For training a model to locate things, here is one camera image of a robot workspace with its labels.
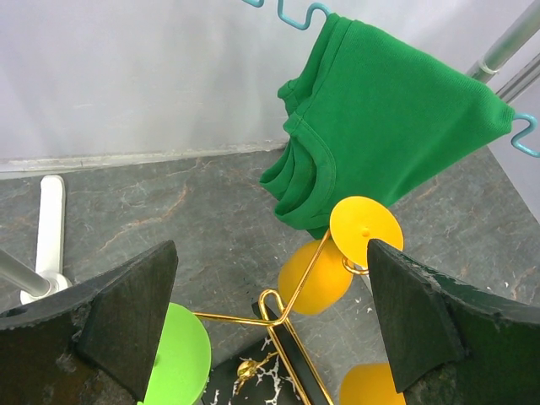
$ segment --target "lime green disc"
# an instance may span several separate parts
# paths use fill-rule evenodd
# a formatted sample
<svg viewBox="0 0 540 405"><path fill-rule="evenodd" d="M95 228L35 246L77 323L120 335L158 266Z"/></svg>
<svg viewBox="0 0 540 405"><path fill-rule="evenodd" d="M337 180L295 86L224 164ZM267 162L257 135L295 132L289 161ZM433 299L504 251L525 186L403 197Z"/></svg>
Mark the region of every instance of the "lime green disc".
<svg viewBox="0 0 540 405"><path fill-rule="evenodd" d="M146 397L139 405L192 405L203 394L210 362L210 339L201 321L169 303Z"/></svg>

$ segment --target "gold wire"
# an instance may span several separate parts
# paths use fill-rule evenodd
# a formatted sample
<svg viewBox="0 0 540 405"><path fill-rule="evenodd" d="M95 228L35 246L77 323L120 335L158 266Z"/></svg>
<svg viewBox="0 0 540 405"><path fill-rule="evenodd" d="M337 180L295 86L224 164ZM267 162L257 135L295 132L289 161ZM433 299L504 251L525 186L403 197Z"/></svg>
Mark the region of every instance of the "gold wire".
<svg viewBox="0 0 540 405"><path fill-rule="evenodd" d="M273 295L275 297L276 303L278 304L279 311L283 312L284 303L281 300L281 296L279 296L279 294L274 294L274 293L273 293ZM322 393L324 394L325 398L328 400L328 403L330 405L333 405L332 398L330 397L330 392L328 392L327 388L324 385L324 382L322 382L322 378L319 375L319 373L317 372L315 365L311 361L310 355L307 353L307 350L305 349L304 344L300 340L300 337L298 336L298 333L296 333L295 329L293 328L293 323L290 321L289 318L287 318L287 320L283 323L283 325L287 328L290 335L293 337L294 341L296 342L296 344L300 348L300 352L304 356L304 359L305 359L306 363L310 367L311 373L313 373L313 376L315 377L315 379L317 381L317 384L321 388Z"/></svg>
<svg viewBox="0 0 540 405"><path fill-rule="evenodd" d="M315 266L317 259L321 255L322 248L324 247L325 243L327 243L328 239L330 239L330 230L327 230L327 232L322 237L321 242L319 243L319 246L317 247L313 257L311 258L310 264L308 264L306 270L304 271L304 274L302 275L302 278L300 279L298 285L296 286L296 289L293 292L293 296L290 298L289 303L284 308L283 313L277 320L265 321L261 319L243 318L241 316L209 314L207 312L193 312L193 313L199 318L208 319L210 321L223 321L223 322L240 323L240 324L245 324L245 325L255 325L255 326L262 326L262 327L276 327L277 325L281 325L282 323L285 322L290 312L293 310L293 305L296 299L298 298L298 296L300 295L300 291L304 288L305 282L307 281L307 278L309 277L311 270ZM261 296L267 291L273 291L276 294L278 294L278 292L273 289L266 289L262 291Z"/></svg>
<svg viewBox="0 0 540 405"><path fill-rule="evenodd" d="M347 257L343 256L342 264L345 269L352 274L356 274L358 276L369 276L370 270L357 270L354 268L354 263L351 262Z"/></svg>
<svg viewBox="0 0 540 405"><path fill-rule="evenodd" d="M274 292L270 292L271 290L265 290L259 297L259 309L261 310L262 319L269 320L267 307L264 304L264 299L269 295L272 294L274 297L276 297L276 301L281 303L281 297L279 297L279 294L275 294ZM267 327L267 332L270 338L272 339L273 345L276 347L276 350L278 350L279 357L283 361L283 365L285 366L285 369L289 373L291 379L293 380L294 387L298 391L298 394L300 395L300 399L304 403L304 405L311 405L310 399L307 396L307 393L305 392L304 386L302 386L300 380L298 379L298 376L296 375L296 372L294 371L293 365L291 364L289 360L289 356L287 356L287 353L285 352L285 349L283 345L281 344L281 341L279 340L278 334L276 331L274 331L273 327Z"/></svg>

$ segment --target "gray marble floor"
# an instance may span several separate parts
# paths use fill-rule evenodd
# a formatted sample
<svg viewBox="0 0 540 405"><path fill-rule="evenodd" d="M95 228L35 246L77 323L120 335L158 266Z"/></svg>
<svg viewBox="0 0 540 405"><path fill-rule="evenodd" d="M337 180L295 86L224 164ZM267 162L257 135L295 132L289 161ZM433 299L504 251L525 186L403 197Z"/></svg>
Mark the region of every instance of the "gray marble floor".
<svg viewBox="0 0 540 405"><path fill-rule="evenodd" d="M65 273L80 283L172 239L180 264L172 300L195 311L251 316L278 270L310 237L279 223L258 186L278 151L86 170L67 185ZM0 247L35 264L40 178L0 181ZM540 225L487 149L422 185L392 207L406 252L482 289L540 304ZM0 282L0 310L18 293ZM356 278L317 317L294 316L334 396L345 373L385 359L373 300ZM265 331L206 322L213 362Z"/></svg>

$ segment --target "blue hook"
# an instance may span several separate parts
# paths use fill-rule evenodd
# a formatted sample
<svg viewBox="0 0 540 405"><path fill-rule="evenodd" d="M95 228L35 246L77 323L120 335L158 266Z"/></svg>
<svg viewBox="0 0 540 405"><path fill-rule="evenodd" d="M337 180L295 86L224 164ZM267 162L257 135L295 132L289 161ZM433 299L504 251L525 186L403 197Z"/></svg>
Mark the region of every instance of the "blue hook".
<svg viewBox="0 0 540 405"><path fill-rule="evenodd" d="M514 137L511 140L512 146L516 149L519 149L521 152L528 154L529 156L532 156L533 158L540 158L540 152L529 149L527 146L519 142L520 139L522 139L523 137L526 137L529 133L537 129L537 126L538 126L537 119L534 116L530 116L528 114L516 114L514 116L514 121L516 120L525 120L529 122L529 125L527 126L527 128L525 128L521 132L514 135Z"/></svg>
<svg viewBox="0 0 540 405"><path fill-rule="evenodd" d="M242 0L244 3L248 3L249 5L253 7L260 8L264 5L264 0ZM284 0L278 0L278 17L281 19L284 23L295 27L297 30L307 30L310 28L311 25L311 17L313 16L313 13L315 10L321 10L327 17L330 15L330 9L325 6L324 4L320 3L312 3L308 9L307 13L305 15L305 22L303 24L297 23L293 19L290 19L284 14Z"/></svg>

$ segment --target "white wall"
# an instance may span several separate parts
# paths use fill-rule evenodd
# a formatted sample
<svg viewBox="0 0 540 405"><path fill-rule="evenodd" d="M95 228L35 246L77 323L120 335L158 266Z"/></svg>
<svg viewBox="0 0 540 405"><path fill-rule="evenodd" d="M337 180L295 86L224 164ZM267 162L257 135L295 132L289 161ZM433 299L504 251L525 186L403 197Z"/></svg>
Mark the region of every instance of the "white wall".
<svg viewBox="0 0 540 405"><path fill-rule="evenodd" d="M303 19L311 0L288 0ZM326 0L463 72L531 0ZM323 23L277 0L0 2L0 170L13 159L178 154L284 140L277 88Z"/></svg>
<svg viewBox="0 0 540 405"><path fill-rule="evenodd" d="M517 111L524 111L540 118L540 79L537 79L512 105ZM489 145L495 158L521 194L536 220L540 222L540 159L528 156L511 146L511 138L527 123L519 121L514 132L497 139ZM540 131L535 131L521 140L533 150L540 150Z"/></svg>

